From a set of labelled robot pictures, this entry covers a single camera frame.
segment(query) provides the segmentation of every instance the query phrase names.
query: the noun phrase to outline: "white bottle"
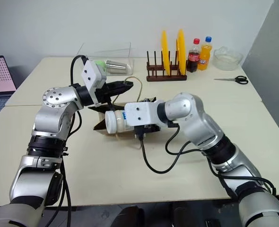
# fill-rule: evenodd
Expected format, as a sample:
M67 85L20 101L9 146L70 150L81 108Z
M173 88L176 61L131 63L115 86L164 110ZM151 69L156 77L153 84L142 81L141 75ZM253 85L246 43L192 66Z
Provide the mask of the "white bottle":
M127 124L124 110L106 111L105 123L109 134L131 131L134 129L133 126Z

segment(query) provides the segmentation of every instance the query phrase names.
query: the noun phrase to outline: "orange juice bottle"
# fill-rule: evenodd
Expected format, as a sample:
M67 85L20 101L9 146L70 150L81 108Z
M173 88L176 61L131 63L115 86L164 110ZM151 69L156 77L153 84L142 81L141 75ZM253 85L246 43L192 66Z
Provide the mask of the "orange juice bottle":
M205 44L201 46L200 62L197 65L197 69L199 70L205 70L210 59L210 52L212 49L211 37L207 36L205 41Z

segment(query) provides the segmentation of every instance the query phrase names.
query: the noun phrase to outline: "red bottle cap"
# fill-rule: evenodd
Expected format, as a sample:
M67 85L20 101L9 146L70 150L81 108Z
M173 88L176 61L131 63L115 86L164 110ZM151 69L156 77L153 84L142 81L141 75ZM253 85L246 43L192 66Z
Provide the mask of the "red bottle cap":
M194 44L200 44L200 39L195 38L193 41Z

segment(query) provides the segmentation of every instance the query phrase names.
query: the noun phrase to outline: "glass bowl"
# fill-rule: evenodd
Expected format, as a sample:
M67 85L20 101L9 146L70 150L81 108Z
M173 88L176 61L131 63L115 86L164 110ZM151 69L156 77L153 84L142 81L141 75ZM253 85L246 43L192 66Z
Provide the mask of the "glass bowl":
M223 46L214 51L213 65L220 70L232 71L238 67L242 59L241 53Z

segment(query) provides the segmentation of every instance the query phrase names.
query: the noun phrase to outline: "plastic bottle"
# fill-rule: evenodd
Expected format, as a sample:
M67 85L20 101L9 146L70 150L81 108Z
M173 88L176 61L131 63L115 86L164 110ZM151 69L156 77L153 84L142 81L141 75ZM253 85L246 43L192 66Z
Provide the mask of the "plastic bottle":
M133 126L127 124L124 110L106 111L105 123L109 134L131 131L134 129Z
M205 70L210 59L210 52L212 49L211 37L207 36L205 41L205 44L201 46L200 62L197 65L199 70Z
M194 39L193 47L189 50L187 70L189 72L195 72L197 70L197 64L200 61L200 39Z

